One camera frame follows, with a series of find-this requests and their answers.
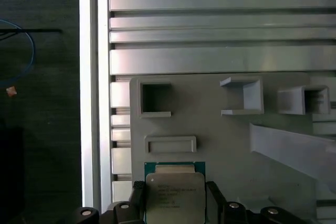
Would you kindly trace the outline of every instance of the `screw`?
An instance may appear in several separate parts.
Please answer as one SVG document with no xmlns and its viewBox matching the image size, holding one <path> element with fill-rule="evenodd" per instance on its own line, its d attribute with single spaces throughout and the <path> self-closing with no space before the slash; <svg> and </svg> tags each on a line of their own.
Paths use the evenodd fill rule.
<svg viewBox="0 0 336 224">
<path fill-rule="evenodd" d="M 85 211 L 82 212 L 82 215 L 84 215 L 84 216 L 87 216 L 87 215 L 90 215 L 90 214 L 92 214 L 92 212 L 90 210 L 85 210 Z"/>
<path fill-rule="evenodd" d="M 230 207 L 232 207 L 232 208 L 238 208 L 239 205 L 237 203 L 230 203 Z"/>
<path fill-rule="evenodd" d="M 277 209 L 270 208 L 267 210 L 271 215 L 277 215 L 279 212 Z"/>
</svg>

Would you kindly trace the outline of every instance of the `dark fabric backdrop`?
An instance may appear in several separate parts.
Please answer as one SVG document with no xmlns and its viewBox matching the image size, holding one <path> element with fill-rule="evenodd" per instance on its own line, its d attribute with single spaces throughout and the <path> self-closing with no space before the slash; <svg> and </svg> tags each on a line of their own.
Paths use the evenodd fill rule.
<svg viewBox="0 0 336 224">
<path fill-rule="evenodd" d="M 81 204 L 78 4 L 0 0 L 0 19 L 64 31 L 32 34 L 37 50 L 32 71 L 15 83 L 15 97 L 0 87 L 0 120 L 23 130 L 25 208 L 19 219 L 27 224 L 54 223 Z M 0 41 L 0 81 L 19 73 L 29 57 L 24 35 Z"/>
</svg>

